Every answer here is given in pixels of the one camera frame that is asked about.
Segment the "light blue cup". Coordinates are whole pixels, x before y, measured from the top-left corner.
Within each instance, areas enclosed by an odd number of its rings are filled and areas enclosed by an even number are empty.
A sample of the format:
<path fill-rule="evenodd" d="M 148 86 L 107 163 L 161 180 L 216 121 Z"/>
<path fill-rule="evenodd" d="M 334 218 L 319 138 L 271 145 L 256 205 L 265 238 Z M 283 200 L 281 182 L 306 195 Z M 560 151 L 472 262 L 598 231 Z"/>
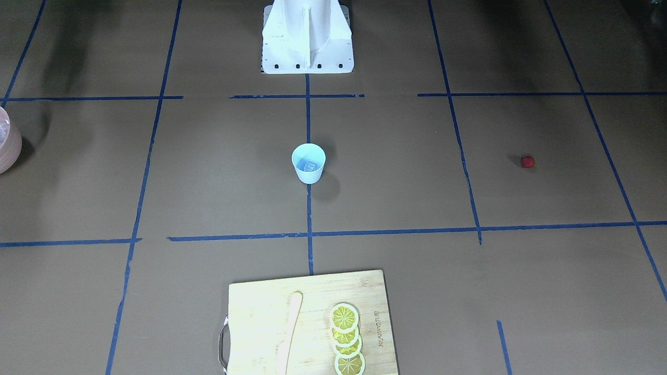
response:
<path fill-rule="evenodd" d="M 303 143 L 293 150 L 291 163 L 300 181 L 314 184 L 322 176 L 326 153 L 315 143 Z"/>

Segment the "ice cubes in bowl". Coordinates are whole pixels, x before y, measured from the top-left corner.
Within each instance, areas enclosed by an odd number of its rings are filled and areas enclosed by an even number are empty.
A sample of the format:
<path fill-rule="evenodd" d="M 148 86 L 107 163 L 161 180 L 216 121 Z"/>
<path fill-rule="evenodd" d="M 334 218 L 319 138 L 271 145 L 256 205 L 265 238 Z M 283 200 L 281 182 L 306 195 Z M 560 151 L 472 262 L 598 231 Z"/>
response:
<path fill-rule="evenodd" d="M 4 143 L 6 142 L 7 138 L 10 135 L 10 120 L 9 119 L 1 119 L 1 125 L 0 125 L 0 145 L 3 147 Z"/>

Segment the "lemon slice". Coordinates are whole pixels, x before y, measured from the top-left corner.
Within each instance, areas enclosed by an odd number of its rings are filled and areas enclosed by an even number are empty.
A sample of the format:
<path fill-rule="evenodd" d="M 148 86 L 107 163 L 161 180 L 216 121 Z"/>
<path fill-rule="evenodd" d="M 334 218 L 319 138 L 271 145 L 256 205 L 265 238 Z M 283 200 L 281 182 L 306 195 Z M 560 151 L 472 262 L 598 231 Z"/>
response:
<path fill-rule="evenodd" d="M 355 375 L 365 372 L 365 356 L 362 352 L 357 354 L 336 354 L 334 370 L 338 375 Z"/>
<path fill-rule="evenodd" d="M 335 304 L 329 313 L 331 329 L 341 334 L 353 332 L 360 322 L 360 314 L 352 304 L 341 302 Z"/>
<path fill-rule="evenodd" d="M 350 332 L 341 332 L 339 330 L 336 330 L 336 328 L 331 328 L 331 337 L 334 346 L 351 347 L 354 346 L 359 340 L 360 337 L 359 328 L 355 327 Z"/>
<path fill-rule="evenodd" d="M 333 347 L 334 351 L 336 352 L 336 356 L 345 359 L 353 358 L 361 353 L 363 348 L 363 340 L 362 337 L 359 336 L 354 342 L 350 343 L 350 346 L 340 346 L 340 344 L 336 342 Z"/>

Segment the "yellow plastic knife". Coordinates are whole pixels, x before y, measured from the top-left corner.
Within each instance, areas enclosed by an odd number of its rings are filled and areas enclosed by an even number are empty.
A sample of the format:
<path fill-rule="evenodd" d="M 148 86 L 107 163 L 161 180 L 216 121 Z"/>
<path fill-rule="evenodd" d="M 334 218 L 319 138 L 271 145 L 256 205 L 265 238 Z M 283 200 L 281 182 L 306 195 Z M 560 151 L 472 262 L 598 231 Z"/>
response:
<path fill-rule="evenodd" d="M 287 327 L 283 341 L 277 346 L 276 351 L 276 374 L 286 374 L 290 359 L 291 344 L 295 326 L 302 306 L 303 295 L 301 292 L 293 292 L 290 297 L 290 306 L 287 315 Z"/>

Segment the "bamboo cutting board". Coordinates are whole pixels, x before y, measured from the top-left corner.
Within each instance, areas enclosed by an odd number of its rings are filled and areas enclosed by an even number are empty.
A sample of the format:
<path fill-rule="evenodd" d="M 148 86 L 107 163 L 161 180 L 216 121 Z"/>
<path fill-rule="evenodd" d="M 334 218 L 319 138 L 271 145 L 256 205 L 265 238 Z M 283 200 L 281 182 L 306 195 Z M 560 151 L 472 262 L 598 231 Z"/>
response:
<path fill-rule="evenodd" d="M 286 374 L 336 374 L 329 313 L 341 302 L 360 314 L 363 374 L 398 374 L 384 273 L 381 270 L 232 283 L 219 335 L 224 374 L 276 374 L 290 297 L 303 295 Z"/>

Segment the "red strawberry on table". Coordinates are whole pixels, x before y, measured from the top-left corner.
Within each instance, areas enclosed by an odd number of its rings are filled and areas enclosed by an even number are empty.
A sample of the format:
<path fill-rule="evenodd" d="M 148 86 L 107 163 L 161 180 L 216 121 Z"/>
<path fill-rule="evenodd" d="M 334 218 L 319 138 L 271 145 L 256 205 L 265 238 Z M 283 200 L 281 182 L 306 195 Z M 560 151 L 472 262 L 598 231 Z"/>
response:
<path fill-rule="evenodd" d="M 522 156 L 520 166 L 524 169 L 532 169 L 536 166 L 536 160 L 532 156 Z"/>

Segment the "pink bowl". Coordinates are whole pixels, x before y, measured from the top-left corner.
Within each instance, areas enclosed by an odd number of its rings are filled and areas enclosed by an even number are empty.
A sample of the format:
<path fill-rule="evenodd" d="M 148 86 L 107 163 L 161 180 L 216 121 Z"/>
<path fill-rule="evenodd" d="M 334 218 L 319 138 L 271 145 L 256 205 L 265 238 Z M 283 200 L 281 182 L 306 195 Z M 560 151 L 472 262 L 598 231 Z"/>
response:
<path fill-rule="evenodd" d="M 7 111 L 1 107 L 1 119 L 3 118 L 10 120 Z M 3 147 L 1 147 L 1 173 L 4 173 L 15 164 L 21 153 L 22 145 L 21 133 L 10 120 L 10 135 Z"/>

